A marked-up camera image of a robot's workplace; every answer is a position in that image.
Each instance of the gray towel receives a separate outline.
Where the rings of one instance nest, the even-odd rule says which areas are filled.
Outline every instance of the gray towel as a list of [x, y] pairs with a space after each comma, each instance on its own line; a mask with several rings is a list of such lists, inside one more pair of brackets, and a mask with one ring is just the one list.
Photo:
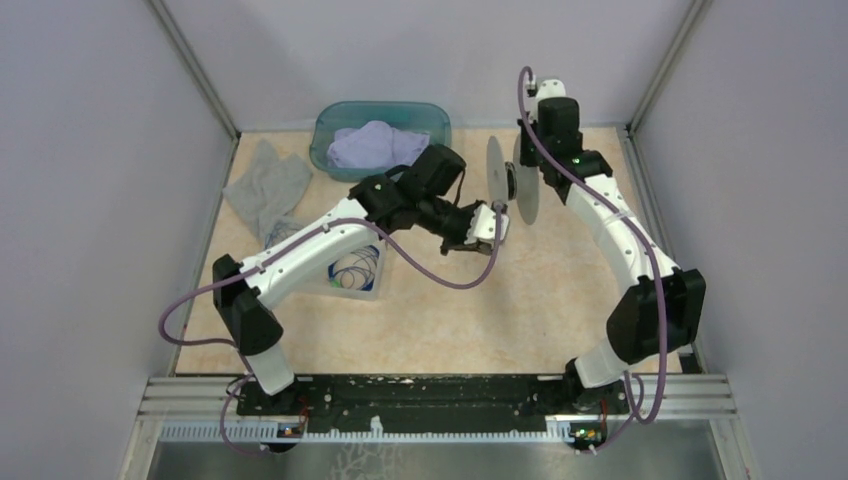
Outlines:
[[289, 214], [311, 180], [312, 170], [302, 158], [292, 154], [281, 161], [274, 147], [261, 140], [244, 175], [224, 188], [224, 198], [268, 248], [286, 238], [281, 232], [298, 224]]

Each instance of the metal frame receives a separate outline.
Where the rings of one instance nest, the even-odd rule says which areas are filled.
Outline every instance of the metal frame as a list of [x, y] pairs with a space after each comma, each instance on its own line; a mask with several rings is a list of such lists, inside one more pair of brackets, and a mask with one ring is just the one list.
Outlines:
[[680, 24], [680, 28], [677, 29], [677, 33], [674, 35], [671, 45], [669, 45], [668, 50], [665, 52], [665, 55], [660, 62], [660, 66], [654, 73], [653, 78], [651, 78], [651, 83], [648, 84], [648, 89], [645, 90], [644, 95], [642, 95], [642, 99], [636, 107], [636, 113], [633, 114], [633, 118], [627, 124], [627, 129], [629, 131], [635, 133], [642, 126], [642, 123], [645, 121], [645, 117], [648, 115], [651, 107], [653, 107], [654, 102], [656, 102], [660, 93], [662, 93], [662, 89], [665, 87], [666, 82], [671, 76], [671, 72], [674, 70], [677, 62], [680, 61], [683, 49], [686, 45], [688, 45], [695, 28], [698, 24], [700, 24], [712, 3], [712, 0], [692, 0], [689, 4], [689, 8], [686, 10], [686, 15], [683, 17], [683, 22]]
[[[221, 171], [221, 181], [218, 184], [218, 192], [224, 189], [227, 185], [227, 179], [230, 177], [230, 170], [232, 170], [233, 162], [236, 158], [236, 152], [238, 152], [239, 147], [239, 138], [234, 138], [232, 140], [232, 144], [230, 145], [230, 154], [229, 161], [224, 166]], [[192, 282], [191, 288], [197, 288], [197, 285], [200, 284], [200, 277], [203, 275], [203, 267], [206, 265], [206, 252], [209, 251], [209, 244], [212, 243], [212, 233], [215, 230], [215, 223], [218, 221], [218, 213], [221, 211], [221, 203], [224, 201], [223, 195], [218, 195], [217, 203], [215, 207], [210, 212], [209, 216], [206, 218], [206, 224], [203, 226], [203, 249], [200, 250], [202, 252], [197, 256], [195, 260], [194, 267], [192, 268]], [[194, 299], [191, 299], [181, 305], [179, 309], [173, 314], [173, 319], [171, 323], [169, 323], [170, 328], [174, 328], [174, 325], [179, 325], [179, 331], [183, 331], [188, 324], [189, 316], [191, 315], [191, 309], [194, 306]], [[173, 373], [177, 368], [177, 361], [180, 358], [180, 349], [174, 348], [171, 353], [171, 360], [168, 362], [168, 372]]]
[[[238, 147], [241, 132], [236, 128], [231, 115], [215, 91], [164, 0], [145, 0], [159, 22], [187, 73], [191, 76], [199, 93], [209, 106], [222, 128], [233, 139], [232, 156]], [[663, 249], [674, 256], [670, 236], [664, 227], [659, 204], [651, 186], [650, 175], [642, 161], [641, 152], [634, 141], [651, 108], [662, 93], [674, 67], [679, 62], [685, 46], [691, 39], [695, 27], [703, 19], [712, 0], [692, 0], [668, 51], [640, 100], [633, 119], [625, 125], [616, 125], [627, 168], [637, 190], [637, 197], [646, 228]], [[207, 242], [211, 239], [218, 209], [214, 209], [207, 228]], [[200, 256], [195, 270], [199, 280], [204, 256]], [[183, 323], [188, 319], [190, 305], [185, 308]], [[701, 368], [706, 363], [698, 342], [680, 349], [684, 355], [694, 354]], [[176, 363], [172, 359], [172, 368]], [[119, 478], [127, 480], [146, 479], [158, 442], [220, 442], [218, 421], [225, 398], [224, 389], [231, 376], [210, 377], [167, 377], [151, 378], [145, 390], [138, 416], [127, 448]], [[653, 403], [656, 376], [643, 375], [645, 381], [645, 409]], [[669, 376], [660, 421], [709, 420], [715, 441], [716, 455], [726, 478], [758, 479], [759, 470], [747, 443], [727, 379], [721, 374], [671, 375]], [[235, 414], [235, 404], [226, 413], [226, 429], [234, 441], [272, 441], [271, 432], [282, 425], [297, 424], [294, 417], [250, 417], [243, 419]], [[623, 420], [624, 416], [611, 416], [610, 420]], [[380, 429], [358, 434], [307, 434], [300, 441], [306, 442], [562, 442], [569, 422], [597, 420], [596, 415], [557, 415], [548, 417], [548, 430], [531, 435], [430, 435], [429, 437], [406, 437], [386, 434]]]
[[179, 25], [177, 25], [177, 21], [174, 20], [174, 16], [171, 15], [168, 6], [165, 5], [163, 0], [144, 0], [144, 3], [147, 4], [153, 16], [156, 17], [174, 53], [180, 59], [180, 62], [194, 82], [194, 86], [197, 87], [197, 91], [203, 97], [203, 100], [206, 101], [209, 109], [212, 110], [212, 114], [218, 119], [218, 122], [220, 122], [224, 131], [227, 132], [227, 135], [234, 141], [238, 140], [241, 132], [236, 128], [232, 116], [230, 116], [226, 106], [224, 106], [224, 102], [221, 101], [218, 92], [212, 86], [212, 82], [200, 65], [200, 61], [191, 49], [191, 45], [189, 45]]

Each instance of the cable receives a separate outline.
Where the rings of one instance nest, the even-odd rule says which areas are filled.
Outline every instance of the cable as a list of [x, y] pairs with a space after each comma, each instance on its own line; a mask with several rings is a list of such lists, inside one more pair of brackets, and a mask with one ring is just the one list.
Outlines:
[[[607, 200], [606, 197], [601, 195], [595, 189], [586, 184], [583, 180], [569, 172], [565, 167], [560, 165], [556, 159], [545, 149], [545, 146], [542, 145], [542, 142], [539, 141], [539, 138], [536, 136], [536, 132], [533, 131], [532, 126], [530, 125], [530, 119], [527, 118], [527, 110], [524, 108], [524, 76], [529, 74], [530, 78], [533, 78], [533, 69], [530, 67], [524, 67], [521, 69], [521, 72], [518, 74], [518, 108], [519, 113], [521, 114], [521, 123], [524, 125], [524, 130], [527, 132], [530, 140], [535, 145], [538, 152], [551, 164], [560, 174], [565, 176], [571, 183], [577, 185], [582, 188], [586, 193], [595, 198], [598, 202], [600, 202], [603, 206], [607, 207], [612, 213], [619, 214], [620, 210], [616, 207], [611, 201]], [[660, 406], [662, 405], [662, 398], [665, 392], [665, 383], [666, 383], [666, 374], [668, 370], [668, 312], [666, 311], [665, 305], [665, 290], [663, 289], [662, 277], [660, 276], [660, 267], [659, 262], [657, 261], [657, 255], [654, 252], [653, 247], [651, 246], [650, 240], [642, 233], [642, 230], [636, 226], [633, 221], [627, 216], [621, 217], [621, 222], [627, 225], [627, 227], [633, 232], [633, 236], [642, 244], [645, 248], [645, 252], [648, 255], [648, 260], [651, 262], [651, 273], [654, 278], [654, 289], [657, 292], [657, 298], [659, 301], [657, 302], [657, 310], [658, 310], [658, 320], [659, 320], [659, 356], [660, 356], [660, 365], [659, 365], [659, 373], [657, 375], [657, 390], [654, 397], [654, 404], [651, 407], [651, 411], [648, 413], [647, 417], [642, 417], [639, 412], [639, 408], [637, 408], [633, 404], [633, 392], [630, 388], [629, 382], [629, 373], [625, 372], [625, 383], [624, 388], [627, 392], [627, 401], [630, 405], [632, 418], [628, 418], [627, 421], [624, 422], [622, 428], [620, 428], [616, 433], [610, 437], [608, 440], [611, 441], [613, 438], [617, 438], [620, 434], [621, 430], [624, 429], [633, 419], [636, 419], [641, 424], [652, 423], [656, 420], [657, 415], [660, 411]], [[640, 385], [642, 385], [642, 380], [637, 376], [634, 377], [639, 381]]]
[[601, 399], [601, 431], [606, 435], [607, 430], [607, 399]]
[[309, 402], [307, 402], [306, 397], [300, 397], [299, 400], [303, 404], [303, 408], [300, 409], [300, 413], [297, 415], [298, 430], [300, 430], [300, 435], [303, 436], [306, 433], [306, 422], [309, 421]]
[[459, 196], [462, 194], [462, 183], [465, 182], [465, 169], [462, 169], [462, 176], [459, 177], [459, 185], [456, 187], [456, 197], [453, 199], [453, 206], [459, 205]]
[[[340, 218], [338, 220], [333, 220], [333, 221], [329, 222], [327, 225], [330, 228], [335, 228], [335, 227], [338, 227], [340, 225], [349, 225], [349, 224], [363, 225], [363, 226], [373, 230], [374, 232], [376, 232], [377, 235], [379, 235], [381, 238], [384, 238], [386, 240], [386, 242], [388, 242], [392, 247], [394, 247], [394, 249], [398, 252], [398, 254], [404, 260], [406, 260], [413, 268], [415, 268], [416, 270], [418, 270], [419, 272], [424, 274], [424, 276], [426, 276], [430, 280], [433, 280], [434, 282], [438, 283], [439, 285], [443, 285], [443, 286], [446, 286], [448, 288], [454, 288], [454, 289], [457, 289], [457, 290], [468, 290], [468, 289], [476, 287], [477, 285], [480, 285], [481, 283], [483, 283], [484, 280], [486, 280], [486, 277], [488, 277], [489, 274], [492, 272], [492, 269], [495, 266], [495, 261], [497, 260], [497, 257], [498, 257], [498, 250], [500, 249], [500, 244], [501, 244], [501, 229], [503, 228], [503, 225], [502, 225], [503, 218], [501, 216], [501, 211], [503, 211], [503, 205], [501, 205], [500, 203], [495, 203], [494, 205], [492, 205], [492, 207], [495, 210], [495, 240], [494, 240], [494, 243], [493, 243], [493, 246], [492, 246], [492, 255], [489, 257], [489, 262], [486, 264], [486, 268], [483, 270], [483, 273], [481, 273], [480, 276], [477, 277], [477, 279], [472, 280], [469, 283], [464, 283], [464, 284], [454, 283], [454, 282], [445, 280], [445, 279], [439, 277], [438, 275], [430, 272], [429, 270], [427, 270], [427, 268], [425, 268], [423, 265], [421, 265], [420, 263], [415, 261], [415, 259], [413, 259], [408, 253], [406, 253], [406, 251], [394, 239], [389, 237], [388, 233], [386, 233], [380, 227], [378, 227], [378, 226], [376, 226], [376, 225], [374, 225], [370, 222], [367, 222], [367, 221], [360, 219], [360, 218]], [[291, 252], [295, 248], [304, 244], [309, 239], [311, 239], [311, 238], [313, 238], [313, 237], [315, 237], [315, 236], [317, 236], [321, 233], [324, 233], [323, 225], [306, 232], [302, 237], [299, 237], [298, 239], [294, 240], [292, 243], [290, 243], [290, 244], [286, 245], [285, 247], [283, 247], [282, 249], [280, 249], [279, 252], [268, 257], [268, 259], [266, 259], [264, 262], [262, 262], [260, 264], [261, 268], [264, 270], [269, 265], [273, 264], [274, 262], [276, 262], [277, 260], [282, 258], [284, 255], [288, 254], [289, 252]], [[193, 347], [193, 346], [211, 345], [211, 344], [224, 344], [224, 345], [229, 345], [229, 346], [237, 349], [238, 347], [236, 347], [235, 342], [233, 342], [232, 340], [226, 339], [226, 338], [210, 338], [210, 339], [204, 339], [204, 340], [182, 340], [182, 339], [179, 339], [179, 338], [172, 337], [167, 332], [166, 324], [167, 324], [167, 321], [168, 321], [168, 317], [174, 312], [174, 310], [176, 310], [183, 303], [185, 303], [189, 300], [192, 300], [193, 298], [195, 298], [198, 295], [201, 295], [203, 293], [207, 293], [207, 292], [210, 292], [212, 290], [217, 290], [217, 289], [225, 287], [227, 285], [232, 285], [233, 283], [244, 280], [245, 278], [247, 278], [251, 275], [255, 275], [259, 272], [260, 272], [260, 267], [253, 267], [253, 268], [250, 268], [250, 269], [248, 269], [244, 272], [239, 273], [238, 275], [232, 276], [232, 277], [230, 277], [226, 280], [221, 280], [219, 282], [211, 283], [209, 285], [206, 285], [205, 287], [198, 288], [197, 290], [194, 290], [192, 292], [189, 292], [189, 293], [181, 296], [180, 298], [175, 300], [173, 303], [168, 305], [168, 307], [165, 308], [165, 311], [163, 311], [162, 315], [159, 317], [159, 325], [158, 325], [159, 335], [165, 341], [172, 343], [174, 345], [179, 345], [179, 346], [183, 346], [183, 347]], [[250, 365], [248, 365], [246, 359], [241, 354], [239, 354], [239, 357], [241, 357], [242, 362], [244, 362], [245, 366], [248, 368], [248, 370], [250, 370]], [[220, 418], [218, 426], [221, 430], [221, 438], [224, 441], [224, 444], [227, 445], [228, 448], [230, 448], [234, 452], [240, 453], [240, 454], [245, 455], [245, 456], [259, 457], [259, 456], [264, 455], [264, 452], [257, 454], [256, 452], [251, 452], [251, 451], [248, 451], [248, 450], [241, 449], [241, 448], [237, 447], [235, 444], [233, 444], [230, 441], [229, 437], [227, 437], [226, 424], [225, 424], [227, 408], [229, 408], [230, 403], [232, 403], [233, 399], [236, 397], [236, 395], [238, 395], [238, 392], [241, 390], [241, 388], [244, 385], [246, 385], [247, 382], [249, 382], [253, 378], [255, 378], [255, 375], [253, 374], [253, 372], [251, 372], [249, 375], [245, 376], [243, 379], [238, 381], [235, 384], [235, 387], [233, 388], [232, 391], [228, 391], [227, 398], [226, 398], [226, 400], [224, 400], [224, 407], [221, 410], [221, 418]]]
[[[625, 385], [629, 385], [630, 378], [628, 377], [628, 374], [625, 373], [624, 377]], [[624, 420], [624, 423], [622, 423], [621, 426], [618, 427], [618, 429], [615, 431], [615, 433], [610, 435], [604, 443], [590, 450], [578, 450], [580, 453], [591, 453], [597, 455], [598, 453], [604, 451], [605, 449], [607, 449], [607, 447], [612, 445], [613, 442], [615, 442], [615, 440], [620, 437], [622, 433], [624, 433], [624, 430], [626, 430], [627, 427], [631, 423], [633, 423], [633, 420], [636, 419], [634, 412], [638, 412], [639, 409], [642, 408], [642, 401], [645, 399], [645, 384], [642, 382], [641, 378], [637, 376], [634, 376], [633, 378], [635, 378], [636, 381], [639, 383], [639, 401], [636, 403], [635, 408], [631, 407], [630, 415], [627, 416], [627, 419]]]
[[274, 224], [274, 228], [271, 229], [271, 233], [265, 236], [264, 248], [273, 247], [274, 245], [299, 232], [302, 228], [303, 225], [297, 222], [278, 220]]
[[392, 168], [390, 168], [390, 169], [386, 170], [385, 172], [383, 172], [383, 175], [385, 175], [385, 176], [387, 176], [387, 177], [389, 177], [389, 178], [392, 178], [392, 177], [394, 177], [395, 175], [397, 175], [397, 174], [399, 174], [399, 173], [401, 173], [401, 172], [405, 172], [405, 171], [407, 171], [407, 170], [409, 170], [409, 165], [403, 165], [403, 164], [401, 164], [401, 165], [395, 165], [394, 167], [392, 167]]
[[232, 387], [233, 387], [235, 384], [237, 384], [238, 382], [240, 382], [240, 381], [244, 380], [244, 377], [247, 377], [247, 376], [249, 376], [249, 375], [250, 375], [250, 374], [247, 374], [247, 375], [239, 375], [239, 376], [237, 376], [236, 378], [232, 379], [232, 381], [230, 381], [230, 383], [228, 383], [228, 384], [227, 384], [227, 386], [226, 386], [226, 387], [224, 387], [224, 391], [225, 391], [225, 392], [227, 392], [227, 395], [236, 396], [236, 394], [237, 394], [238, 392], [236, 392], [235, 390], [230, 391], [230, 388], [232, 388]]
[[247, 375], [246, 377], [236, 382], [235, 388], [233, 388], [231, 392], [228, 392], [227, 398], [224, 400], [224, 407], [221, 409], [221, 417], [218, 419], [218, 429], [221, 430], [221, 440], [224, 442], [224, 445], [226, 445], [227, 448], [246, 457], [260, 458], [267, 455], [268, 452], [264, 450], [260, 450], [259, 452], [251, 452], [250, 450], [245, 450], [241, 447], [238, 447], [230, 440], [230, 437], [227, 436], [227, 409], [230, 408], [230, 403], [232, 403], [233, 399], [236, 398], [236, 395], [238, 395], [238, 392], [241, 391], [242, 387], [247, 385], [247, 382], [249, 382], [253, 378], [255, 378], [255, 376], [252, 373], [250, 375]]
[[[348, 266], [336, 269], [336, 266], [345, 260], [345, 258], [342, 258], [327, 267], [330, 283], [339, 288], [366, 291], [371, 290], [374, 285], [374, 280], [376, 280], [377, 277], [375, 269], [377, 268], [380, 251], [377, 247], [369, 245], [367, 247], [354, 250], [346, 257], [349, 256], [356, 257], [356, 260], [352, 263], [350, 263], [349, 260], [344, 262], [350, 263]], [[363, 279], [361, 282], [362, 284], [358, 288], [355, 287], [357, 284], [357, 273], [360, 274]], [[348, 286], [345, 286], [344, 282], [346, 275], [350, 276], [350, 284]]]

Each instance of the white disc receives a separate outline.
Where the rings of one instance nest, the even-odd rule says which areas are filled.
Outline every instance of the white disc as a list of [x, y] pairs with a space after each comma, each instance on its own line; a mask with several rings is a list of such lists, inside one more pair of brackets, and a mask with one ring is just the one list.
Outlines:
[[521, 136], [515, 137], [512, 149], [515, 164], [516, 197], [518, 213], [527, 225], [533, 225], [539, 215], [539, 169], [521, 164]]
[[506, 205], [509, 200], [509, 187], [506, 179], [506, 166], [504, 165], [501, 144], [495, 137], [489, 137], [486, 147], [486, 180], [489, 184], [489, 199], [492, 202], [500, 202]]

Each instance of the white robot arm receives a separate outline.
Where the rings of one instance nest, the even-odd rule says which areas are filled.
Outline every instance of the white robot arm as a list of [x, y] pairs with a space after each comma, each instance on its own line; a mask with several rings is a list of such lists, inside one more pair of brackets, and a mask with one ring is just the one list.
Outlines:
[[[378, 242], [378, 231], [390, 234], [419, 225], [443, 238], [443, 254], [491, 254], [496, 213], [480, 200], [459, 207], [440, 198], [464, 169], [465, 162], [452, 150], [430, 146], [396, 181], [391, 171], [366, 178], [326, 215], [278, 245], [241, 263], [229, 255], [216, 260], [216, 282], [258, 269], [216, 290], [214, 302], [266, 394], [274, 395], [294, 381], [280, 342], [283, 329], [271, 310], [316, 270]], [[509, 218], [501, 215], [500, 221], [502, 241]]]
[[[619, 380], [633, 365], [658, 353], [659, 302], [665, 302], [667, 311], [668, 351], [694, 340], [706, 287], [697, 270], [682, 271], [657, 247], [624, 201], [612, 168], [603, 155], [583, 149], [579, 105], [566, 96], [562, 81], [554, 78], [539, 83], [531, 78], [525, 83], [525, 89], [532, 101], [527, 109], [530, 128], [557, 165], [538, 151], [523, 119], [518, 121], [522, 129], [517, 147], [519, 162], [524, 168], [538, 168], [544, 182], [590, 229], [622, 295], [607, 320], [607, 337], [566, 365], [568, 396], [576, 405], [591, 405], [602, 395], [598, 387]], [[617, 211], [574, 185], [561, 170], [601, 194]], [[508, 171], [515, 172], [515, 167]], [[535, 170], [533, 178], [537, 180]], [[641, 232], [653, 251], [664, 298], [657, 298], [648, 252], [631, 226]]]

